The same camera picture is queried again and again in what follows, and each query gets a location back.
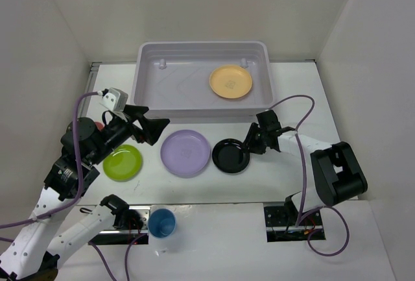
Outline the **black plastic plate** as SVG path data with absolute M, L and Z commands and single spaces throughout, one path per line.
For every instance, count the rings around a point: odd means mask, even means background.
M 227 174 L 241 173 L 250 163 L 250 153 L 244 148 L 243 142 L 233 138 L 219 141 L 211 157 L 215 166 Z

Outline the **pink plastic cup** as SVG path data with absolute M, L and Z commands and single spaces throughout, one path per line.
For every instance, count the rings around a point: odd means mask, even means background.
M 96 121 L 95 125 L 97 126 L 98 130 L 102 130 L 104 128 L 104 125 L 101 122 Z

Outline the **green plastic plate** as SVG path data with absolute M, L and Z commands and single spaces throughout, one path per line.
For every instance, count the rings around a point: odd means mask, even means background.
M 143 157 L 133 145 L 120 145 L 102 163 L 105 175 L 116 182 L 134 178 L 143 166 Z

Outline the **purple plastic plate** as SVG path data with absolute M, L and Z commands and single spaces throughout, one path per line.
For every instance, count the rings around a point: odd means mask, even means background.
M 210 144 L 201 133 L 194 130 L 178 130 L 162 143 L 160 158 L 165 169 L 182 178 L 195 177 L 208 164 Z

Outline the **orange plastic plate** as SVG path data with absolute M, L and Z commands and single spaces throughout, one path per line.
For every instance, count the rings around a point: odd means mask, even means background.
M 209 76 L 209 86 L 219 97 L 240 99 L 253 86 L 251 74 L 238 65 L 224 65 L 214 69 Z

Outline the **blue plastic cup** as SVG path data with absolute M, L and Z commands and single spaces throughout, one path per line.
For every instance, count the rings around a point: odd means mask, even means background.
M 148 231 L 152 236 L 163 239 L 171 236 L 176 229 L 176 217 L 166 208 L 159 208 L 150 213 Z

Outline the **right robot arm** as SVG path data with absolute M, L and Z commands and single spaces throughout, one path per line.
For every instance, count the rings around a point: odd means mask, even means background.
M 284 216 L 292 225 L 300 224 L 310 210 L 333 207 L 368 190 L 350 144 L 327 143 L 298 134 L 292 127 L 282 127 L 272 110 L 257 114 L 257 122 L 250 125 L 243 141 L 246 152 L 264 154 L 267 149 L 299 158 L 304 169 L 311 166 L 314 184 L 285 199 Z

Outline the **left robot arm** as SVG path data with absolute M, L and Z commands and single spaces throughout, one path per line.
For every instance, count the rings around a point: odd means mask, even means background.
M 98 129 L 88 117 L 76 118 L 61 138 L 62 155 L 53 164 L 31 215 L 20 221 L 19 234 L 1 255 L 5 280 L 54 280 L 59 268 L 101 230 L 125 227 L 129 205 L 108 195 L 83 220 L 58 234 L 75 204 L 99 175 L 96 165 L 129 138 L 154 145 L 169 119 L 147 119 L 145 106 L 128 105 L 112 112 Z

